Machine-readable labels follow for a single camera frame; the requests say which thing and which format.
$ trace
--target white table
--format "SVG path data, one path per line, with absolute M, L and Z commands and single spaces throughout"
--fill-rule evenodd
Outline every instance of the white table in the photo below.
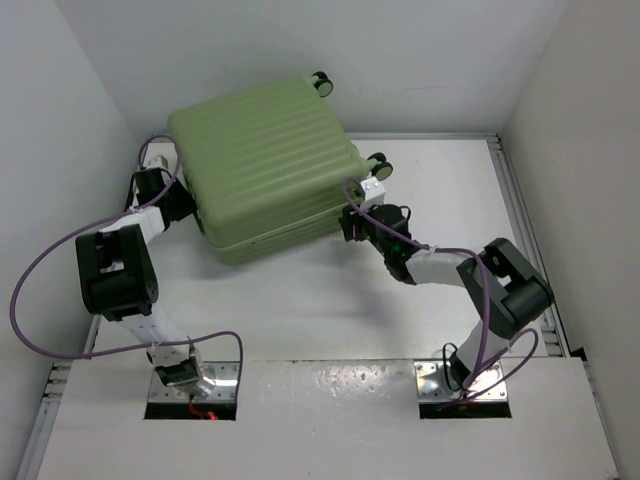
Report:
M 394 164 L 387 200 L 411 206 L 415 238 L 472 249 L 498 236 L 515 240 L 485 140 L 356 144 Z M 157 144 L 148 154 L 171 151 Z M 462 289 L 399 284 L 371 246 L 340 235 L 229 268 L 187 220 L 150 253 L 162 305 L 179 328 L 242 336 L 237 421 L 143 420 L 152 371 L 141 352 L 75 362 L 40 480 L 615 475 L 582 364 L 546 358 L 542 343 L 507 382 L 513 418 L 419 420 L 411 359 L 464 341 L 478 315 Z M 102 322 L 95 348 L 131 340 Z M 510 355 L 529 348 L 523 341 Z M 207 360 L 237 355 L 231 340 L 200 350 Z

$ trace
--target green suitcase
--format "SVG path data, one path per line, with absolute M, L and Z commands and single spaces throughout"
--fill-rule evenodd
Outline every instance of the green suitcase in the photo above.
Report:
M 377 161 L 362 159 L 325 105 L 332 88 L 322 72 L 294 75 L 169 116 L 198 223 L 224 263 L 340 229 L 343 179 Z

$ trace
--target robotic arm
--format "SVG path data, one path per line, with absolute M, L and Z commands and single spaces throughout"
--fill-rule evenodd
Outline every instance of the robotic arm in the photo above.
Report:
M 360 190 L 362 210 L 411 239 L 411 210 L 408 207 L 384 204 L 385 189 L 375 177 L 362 181 Z M 346 241 L 369 241 L 382 254 L 389 273 L 398 281 L 410 285 L 439 283 L 464 287 L 479 313 L 483 308 L 484 289 L 489 290 L 491 315 L 482 369 L 486 369 L 491 360 L 499 358 L 518 332 L 554 301 L 549 284 L 504 238 L 495 239 L 478 254 L 490 274 L 489 284 L 483 285 L 480 267 L 466 255 L 418 248 L 363 218 L 351 206 L 344 208 L 340 224 Z M 462 388 L 473 372 L 481 348 L 481 334 L 482 321 L 451 356 L 452 388 Z
M 156 196 L 164 187 L 164 159 L 134 174 L 133 207 Z M 97 233 L 76 238 L 82 299 L 89 312 L 126 328 L 147 348 L 147 357 L 165 386 L 188 395 L 206 397 L 215 386 L 200 362 L 195 346 L 163 345 L 188 340 L 171 324 L 158 300 L 158 281 L 147 244 L 173 221 L 196 209 L 195 202 L 176 181 L 157 204 L 121 218 Z

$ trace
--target metal mounting plate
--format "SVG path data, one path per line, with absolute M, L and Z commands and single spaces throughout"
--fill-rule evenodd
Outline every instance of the metal mounting plate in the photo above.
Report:
M 194 400 L 198 403 L 233 403 L 238 384 L 238 362 L 204 362 L 205 375 L 215 387 L 205 399 Z M 147 403 L 188 403 L 189 398 L 173 387 L 165 387 L 158 375 L 153 372 Z
M 442 365 L 442 360 L 419 360 L 414 362 L 418 401 L 420 403 L 442 403 L 455 400 L 460 396 L 460 392 L 452 392 L 447 387 Z M 499 382 L 502 377 L 502 366 L 498 362 L 493 367 L 482 372 L 469 388 L 468 394 L 484 390 Z M 474 403 L 507 403 L 507 401 L 507 386 L 504 382 L 498 383 L 487 393 L 473 400 Z

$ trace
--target gray wall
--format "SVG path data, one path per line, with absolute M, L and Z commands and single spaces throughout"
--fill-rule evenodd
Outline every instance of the gray wall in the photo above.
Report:
M 0 60 L 0 479 L 10 479 L 50 367 L 14 337 L 11 291 L 54 240 L 122 208 L 135 145 L 53 0 L 2 3 Z M 72 245 L 26 284 L 18 314 L 39 344 L 80 348 L 89 316 Z
M 640 3 L 570 1 L 506 135 L 622 478 L 640 478 Z
M 138 136 L 189 104 L 326 70 L 352 131 L 504 127 L 564 0 L 57 0 Z

